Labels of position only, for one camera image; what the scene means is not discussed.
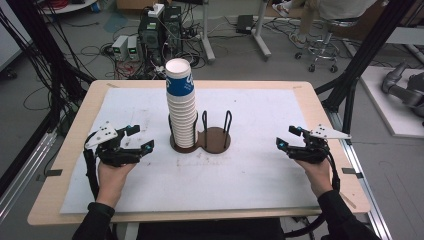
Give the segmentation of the black box on floor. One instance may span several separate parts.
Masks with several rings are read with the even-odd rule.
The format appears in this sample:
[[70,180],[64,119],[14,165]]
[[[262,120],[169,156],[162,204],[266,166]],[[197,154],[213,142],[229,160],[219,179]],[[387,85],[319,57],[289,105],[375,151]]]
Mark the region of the black box on floor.
[[236,23],[236,32],[240,34],[250,34],[253,27],[252,15],[239,15]]

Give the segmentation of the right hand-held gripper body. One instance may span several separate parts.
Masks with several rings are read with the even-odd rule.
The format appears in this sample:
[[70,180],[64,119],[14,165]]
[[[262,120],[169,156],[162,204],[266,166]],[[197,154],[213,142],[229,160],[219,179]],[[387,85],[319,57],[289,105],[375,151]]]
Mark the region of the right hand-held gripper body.
[[322,124],[312,130],[305,130],[302,135],[304,146],[291,146],[285,152],[290,159],[305,161],[311,164],[321,163],[330,155],[328,139],[350,139],[351,135],[340,132]]

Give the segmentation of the metal stool on wheels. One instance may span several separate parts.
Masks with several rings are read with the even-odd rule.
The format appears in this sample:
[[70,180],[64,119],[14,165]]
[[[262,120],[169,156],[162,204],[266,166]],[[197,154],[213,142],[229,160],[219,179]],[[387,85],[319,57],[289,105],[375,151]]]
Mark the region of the metal stool on wheels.
[[314,72],[316,69],[316,64],[319,60],[329,60],[332,62],[330,66],[330,72],[336,73],[338,71],[337,66],[337,56],[340,53],[339,48],[331,42],[333,37],[334,29],[348,28],[355,26],[359,18],[345,18],[345,19],[324,19],[324,23],[327,25],[327,33],[323,39],[310,41],[305,45],[305,47],[297,52],[294,57],[300,59],[305,52],[314,56],[313,61],[308,67],[309,72]]

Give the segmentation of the white floor platform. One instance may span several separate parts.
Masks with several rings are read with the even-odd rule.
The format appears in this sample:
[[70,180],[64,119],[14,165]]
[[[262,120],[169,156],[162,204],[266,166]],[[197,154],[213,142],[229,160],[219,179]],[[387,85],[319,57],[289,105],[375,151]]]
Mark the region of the white floor platform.
[[393,136],[424,139],[424,118],[381,90],[383,79],[390,71],[389,67],[369,66],[361,76],[362,85]]

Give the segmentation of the person's right hand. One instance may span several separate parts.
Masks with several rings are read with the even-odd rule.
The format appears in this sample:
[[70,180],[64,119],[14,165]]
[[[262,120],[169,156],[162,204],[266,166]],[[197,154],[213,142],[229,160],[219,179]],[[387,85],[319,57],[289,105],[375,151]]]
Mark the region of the person's right hand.
[[330,179],[330,165],[327,161],[319,164],[311,164],[296,160],[296,163],[304,169],[310,181],[312,192],[317,198],[333,189]]

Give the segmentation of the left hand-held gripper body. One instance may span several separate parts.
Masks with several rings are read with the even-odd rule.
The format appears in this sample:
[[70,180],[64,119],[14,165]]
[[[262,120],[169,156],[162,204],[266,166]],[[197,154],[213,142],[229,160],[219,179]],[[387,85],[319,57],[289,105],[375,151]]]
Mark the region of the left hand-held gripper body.
[[126,127],[116,129],[109,121],[106,121],[87,137],[84,143],[84,154],[92,154],[92,148],[95,147],[94,157],[98,157],[106,165],[120,167],[124,164],[138,163],[141,159],[140,148],[121,147],[121,141],[126,136]]

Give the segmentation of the white round table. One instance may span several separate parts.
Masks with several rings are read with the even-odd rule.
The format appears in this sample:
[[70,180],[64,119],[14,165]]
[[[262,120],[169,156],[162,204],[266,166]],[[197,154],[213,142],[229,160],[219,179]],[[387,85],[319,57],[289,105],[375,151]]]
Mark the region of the white round table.
[[46,0],[42,4],[42,10],[48,14],[62,14],[81,10],[96,4],[97,0],[81,0],[81,3],[73,3],[72,0]]

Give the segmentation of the stack of paper cups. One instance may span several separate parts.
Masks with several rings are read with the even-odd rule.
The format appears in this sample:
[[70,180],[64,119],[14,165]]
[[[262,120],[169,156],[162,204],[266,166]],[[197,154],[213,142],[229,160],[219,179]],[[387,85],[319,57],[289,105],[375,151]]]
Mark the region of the stack of paper cups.
[[174,143],[190,148],[197,142],[195,86],[190,63],[182,58],[169,60],[166,70],[166,97]]

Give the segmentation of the grey bench power supply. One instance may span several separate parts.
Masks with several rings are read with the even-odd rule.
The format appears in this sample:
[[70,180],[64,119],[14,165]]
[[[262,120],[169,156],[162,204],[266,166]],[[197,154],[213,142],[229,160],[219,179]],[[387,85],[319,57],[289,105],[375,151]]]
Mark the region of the grey bench power supply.
[[138,50],[138,41],[136,36],[129,36],[128,37],[128,55],[129,59],[132,61],[138,61],[139,60],[139,50]]
[[125,61],[128,56],[128,37],[126,35],[119,36],[112,44],[112,50],[117,61]]

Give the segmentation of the black computer tower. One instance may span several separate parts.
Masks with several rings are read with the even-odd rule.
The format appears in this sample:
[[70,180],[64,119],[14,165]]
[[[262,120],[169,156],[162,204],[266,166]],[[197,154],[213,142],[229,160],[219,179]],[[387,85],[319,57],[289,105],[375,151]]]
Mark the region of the black computer tower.
[[142,14],[138,34],[144,58],[147,62],[163,65],[166,57],[174,57],[183,50],[182,10],[180,6],[165,5],[159,18],[148,16],[148,7]]

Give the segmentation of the person's left hand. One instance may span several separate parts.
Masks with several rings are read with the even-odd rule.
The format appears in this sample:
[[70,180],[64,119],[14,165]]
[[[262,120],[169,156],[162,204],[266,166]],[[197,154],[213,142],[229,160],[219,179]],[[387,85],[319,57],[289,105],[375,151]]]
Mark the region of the person's left hand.
[[115,208],[125,185],[128,174],[135,164],[113,167],[100,163],[98,166],[99,192],[96,202]]

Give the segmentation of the white power strip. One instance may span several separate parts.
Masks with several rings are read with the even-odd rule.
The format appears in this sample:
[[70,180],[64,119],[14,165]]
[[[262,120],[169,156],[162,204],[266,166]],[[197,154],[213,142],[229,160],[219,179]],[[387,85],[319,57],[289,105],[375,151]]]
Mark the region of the white power strip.
[[164,9],[164,4],[156,3],[153,5],[153,9],[148,11],[148,16],[153,18],[159,18]]

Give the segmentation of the brown cup holder rack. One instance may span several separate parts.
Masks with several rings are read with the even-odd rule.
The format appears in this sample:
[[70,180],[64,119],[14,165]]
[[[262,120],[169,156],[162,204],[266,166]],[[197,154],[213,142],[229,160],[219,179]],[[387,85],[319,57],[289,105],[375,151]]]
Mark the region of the brown cup holder rack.
[[173,126],[171,116],[168,116],[168,125],[171,132],[170,146],[178,153],[192,153],[198,148],[207,153],[221,154],[225,152],[231,144],[230,128],[232,124],[232,113],[226,111],[223,127],[209,127],[208,114],[204,110],[202,115],[196,114],[196,118],[191,126],[190,133],[193,135],[193,141],[188,147],[182,147],[177,144],[177,127]]

